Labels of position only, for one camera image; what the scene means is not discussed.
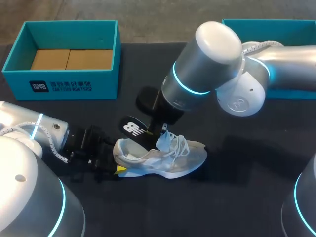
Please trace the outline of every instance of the white sneaker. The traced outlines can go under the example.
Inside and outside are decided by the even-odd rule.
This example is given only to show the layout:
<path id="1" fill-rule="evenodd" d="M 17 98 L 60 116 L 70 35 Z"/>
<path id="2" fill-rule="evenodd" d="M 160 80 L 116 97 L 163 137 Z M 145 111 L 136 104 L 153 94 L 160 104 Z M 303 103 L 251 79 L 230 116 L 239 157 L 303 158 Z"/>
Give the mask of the white sneaker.
<path id="1" fill-rule="evenodd" d="M 187 141 L 168 131 L 162 135 L 156 147 L 147 151 L 131 139 L 117 140 L 113 155 L 116 163 L 127 168 L 119 177 L 138 177 L 159 174 L 167 179 L 179 178 L 199 168 L 207 157 L 205 145 Z"/>

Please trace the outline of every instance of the teal cardboard box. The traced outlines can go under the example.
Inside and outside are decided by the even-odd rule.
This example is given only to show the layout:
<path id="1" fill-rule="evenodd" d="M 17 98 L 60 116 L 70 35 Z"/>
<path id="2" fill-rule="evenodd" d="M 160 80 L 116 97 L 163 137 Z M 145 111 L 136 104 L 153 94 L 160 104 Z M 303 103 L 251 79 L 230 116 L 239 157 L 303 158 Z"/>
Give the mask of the teal cardboard box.
<path id="1" fill-rule="evenodd" d="M 316 45 L 315 20 L 223 19 L 242 43 L 274 40 L 284 46 Z M 267 98 L 316 99 L 316 92 L 269 90 Z"/>
<path id="2" fill-rule="evenodd" d="M 110 70 L 31 71 L 38 49 L 112 50 Z M 24 22 L 2 73 L 17 100 L 116 99 L 121 43 L 115 20 Z"/>

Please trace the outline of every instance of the gray floor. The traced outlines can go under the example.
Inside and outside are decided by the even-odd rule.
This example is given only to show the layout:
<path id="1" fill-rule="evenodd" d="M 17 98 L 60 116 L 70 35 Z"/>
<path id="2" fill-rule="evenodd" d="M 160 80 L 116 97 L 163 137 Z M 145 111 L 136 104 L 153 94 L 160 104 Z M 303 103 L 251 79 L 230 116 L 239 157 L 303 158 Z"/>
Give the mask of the gray floor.
<path id="1" fill-rule="evenodd" d="M 175 42 L 209 20 L 315 16 L 315 0 L 0 0 L 0 44 L 30 20 L 117 19 L 123 42 Z"/>

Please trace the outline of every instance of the cable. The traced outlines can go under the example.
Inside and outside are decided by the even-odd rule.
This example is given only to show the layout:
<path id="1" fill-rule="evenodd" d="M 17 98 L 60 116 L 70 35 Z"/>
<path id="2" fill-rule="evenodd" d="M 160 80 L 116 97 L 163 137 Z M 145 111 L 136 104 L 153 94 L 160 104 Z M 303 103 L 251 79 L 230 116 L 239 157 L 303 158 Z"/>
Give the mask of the cable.
<path id="1" fill-rule="evenodd" d="M 14 130 L 18 130 L 18 131 L 22 131 L 23 129 L 21 127 L 24 127 L 24 126 L 36 126 L 38 128 L 40 128 L 45 134 L 46 136 L 48 137 L 48 141 L 49 141 L 49 145 L 50 145 L 50 148 L 51 148 L 51 151 L 53 152 L 53 154 L 59 158 L 61 161 L 63 161 L 64 163 L 68 163 L 68 159 L 63 157 L 62 155 L 60 155 L 57 151 L 56 151 L 56 148 L 55 148 L 55 145 L 54 145 L 54 142 L 53 142 L 53 139 L 52 139 L 52 136 L 50 135 L 49 131 L 42 125 L 38 124 L 38 123 L 35 123 L 35 122 L 23 122 L 23 123 L 20 123 L 14 127 L 9 127 L 9 128 L 4 128 L 0 131 L 0 136 L 3 136 L 7 133 L 10 133 L 10 132 L 13 132 Z"/>
<path id="2" fill-rule="evenodd" d="M 256 45 L 253 45 L 245 50 L 242 51 L 243 55 L 258 51 L 262 48 L 268 47 L 268 46 L 283 46 L 283 44 L 276 42 L 276 41 L 265 41 L 262 43 L 258 43 Z"/>
<path id="3" fill-rule="evenodd" d="M 5 127 L 4 129 L 0 131 L 0 136 L 3 136 L 13 131 L 19 131 L 27 136 L 30 136 L 30 134 L 27 131 L 25 131 L 24 129 L 21 129 L 20 127 Z"/>

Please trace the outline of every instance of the white robot arm cap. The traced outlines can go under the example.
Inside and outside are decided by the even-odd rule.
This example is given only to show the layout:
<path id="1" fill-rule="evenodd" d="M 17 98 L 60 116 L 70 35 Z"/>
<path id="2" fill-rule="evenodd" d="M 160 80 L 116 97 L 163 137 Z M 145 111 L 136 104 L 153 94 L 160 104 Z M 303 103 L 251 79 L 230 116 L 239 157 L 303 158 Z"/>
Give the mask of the white robot arm cap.
<path id="1" fill-rule="evenodd" d="M 0 137 L 0 232 L 23 210 L 34 190 L 38 165 L 21 142 Z"/>
<path id="2" fill-rule="evenodd" d="M 18 131 L 13 131 L 13 132 L 7 133 L 6 135 L 4 135 L 4 137 L 11 137 L 18 140 L 19 142 L 22 142 L 24 145 L 30 148 L 40 159 L 42 158 L 43 156 L 42 147 L 37 141 L 35 141 L 34 139 L 31 139 L 27 135 Z"/>
<path id="3" fill-rule="evenodd" d="M 218 63 L 230 64 L 241 56 L 239 37 L 222 23 L 208 21 L 200 25 L 196 41 L 203 53 Z"/>
<path id="4" fill-rule="evenodd" d="M 264 88 L 249 72 L 242 74 L 234 87 L 229 90 L 218 89 L 216 94 L 223 110 L 240 117 L 257 113 L 266 98 Z"/>

